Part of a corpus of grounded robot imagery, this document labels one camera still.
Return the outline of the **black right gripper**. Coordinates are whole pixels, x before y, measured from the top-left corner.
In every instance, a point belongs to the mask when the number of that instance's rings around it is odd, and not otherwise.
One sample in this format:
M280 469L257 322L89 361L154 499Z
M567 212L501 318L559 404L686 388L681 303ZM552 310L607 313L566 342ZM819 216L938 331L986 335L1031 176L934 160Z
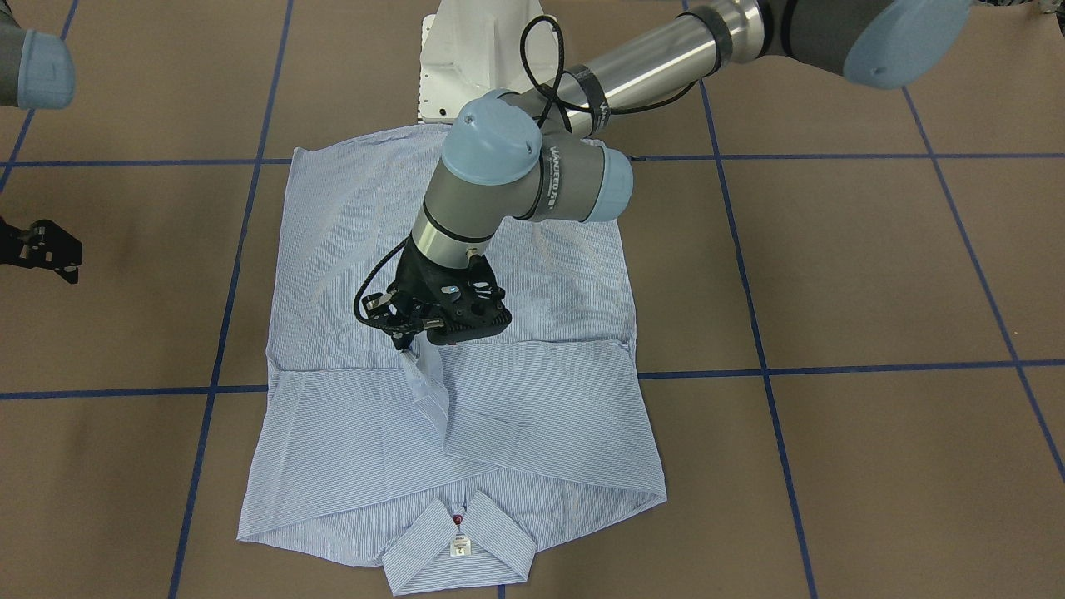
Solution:
M1 218L1 265L44 269L66 284L79 284L83 243L53 220L37 220L20 229Z

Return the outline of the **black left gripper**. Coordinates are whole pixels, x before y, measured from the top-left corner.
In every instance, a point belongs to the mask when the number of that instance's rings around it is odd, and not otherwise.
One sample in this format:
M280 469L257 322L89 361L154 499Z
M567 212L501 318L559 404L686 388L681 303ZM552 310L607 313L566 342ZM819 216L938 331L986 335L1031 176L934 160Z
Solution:
M411 349L419 334L446 346L498 336L511 324L505 290L479 253L472 253L464 268L450 269L414 246L396 246L370 270L363 291L396 255L399 264L386 292L363 295L363 324L384 331L394 349Z

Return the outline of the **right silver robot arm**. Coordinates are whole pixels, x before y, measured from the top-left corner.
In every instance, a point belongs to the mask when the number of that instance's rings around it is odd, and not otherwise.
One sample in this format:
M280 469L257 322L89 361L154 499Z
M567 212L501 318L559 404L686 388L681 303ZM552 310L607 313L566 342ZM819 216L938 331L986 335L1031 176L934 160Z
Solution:
M20 110L61 110L75 98L70 52L56 35L23 29L2 16L2 106ZM50 270L66 284L79 284L83 243L53 220L20 228L1 220L4 265Z

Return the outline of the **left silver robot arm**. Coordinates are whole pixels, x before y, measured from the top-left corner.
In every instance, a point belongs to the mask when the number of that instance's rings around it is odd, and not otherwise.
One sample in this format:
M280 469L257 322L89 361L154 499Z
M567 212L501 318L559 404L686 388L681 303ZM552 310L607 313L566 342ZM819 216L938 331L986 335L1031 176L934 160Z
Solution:
M788 56L854 84L897 90L954 44L970 1L711 1L594 58L532 72L525 92L472 99L443 140L384 292L358 289L356 319L395 349L449 345L511 323L486 250L504 220L608 221L634 187L623 153L588 144L618 117L670 106L731 64Z

